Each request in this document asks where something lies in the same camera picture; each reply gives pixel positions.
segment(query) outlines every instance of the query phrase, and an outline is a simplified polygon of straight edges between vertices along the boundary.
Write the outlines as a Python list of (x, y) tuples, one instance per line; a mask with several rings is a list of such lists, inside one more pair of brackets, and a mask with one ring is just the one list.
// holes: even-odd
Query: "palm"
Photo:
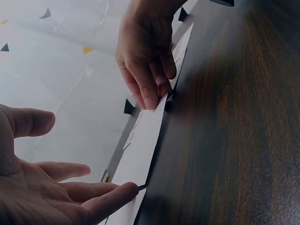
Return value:
[(90, 169), (75, 163), (28, 163), (14, 155), (14, 137), (43, 135), (53, 125), (49, 112), (0, 105), (1, 224), (97, 224), (137, 194), (134, 184), (59, 183)]

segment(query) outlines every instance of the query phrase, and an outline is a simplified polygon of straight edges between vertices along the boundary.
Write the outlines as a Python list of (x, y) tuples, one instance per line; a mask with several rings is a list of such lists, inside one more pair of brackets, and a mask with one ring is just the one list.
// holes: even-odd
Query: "hand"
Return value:
[(96, 225), (131, 201), (133, 183), (59, 183), (90, 173), (75, 163), (28, 163), (14, 154), (14, 138), (48, 133), (51, 112), (0, 105), (0, 224)]
[(137, 13), (134, 4), (120, 26), (116, 61), (140, 107), (154, 109), (159, 97), (172, 91), (169, 79), (176, 76), (171, 51), (173, 15)]

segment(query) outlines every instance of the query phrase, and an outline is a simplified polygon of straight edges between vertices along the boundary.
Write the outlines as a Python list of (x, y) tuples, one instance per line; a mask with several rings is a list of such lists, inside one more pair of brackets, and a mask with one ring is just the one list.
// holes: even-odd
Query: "triangle pattern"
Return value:
[(188, 16), (188, 13), (185, 11), (185, 9), (183, 7), (181, 7), (181, 11), (180, 11), (178, 20), (183, 22), (187, 16)]
[(1, 49), (1, 52), (9, 52), (8, 44), (6, 43), (3, 48)]
[(3, 20), (3, 21), (1, 21), (0, 23), (1, 24), (6, 24), (8, 22), (8, 20)]
[(51, 12), (50, 12), (50, 9), (47, 8), (45, 14), (40, 18), (40, 19), (45, 19), (45, 18), (48, 18), (51, 16)]
[(89, 53), (94, 51), (94, 48), (90, 48), (90, 47), (83, 47), (83, 54)]

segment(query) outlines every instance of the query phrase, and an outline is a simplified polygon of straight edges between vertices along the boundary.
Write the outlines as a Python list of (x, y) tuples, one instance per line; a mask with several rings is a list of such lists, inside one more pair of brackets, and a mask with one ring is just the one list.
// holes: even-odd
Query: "dark wood surface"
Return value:
[(191, 22), (136, 224), (300, 224), (300, 1), (200, 0)]

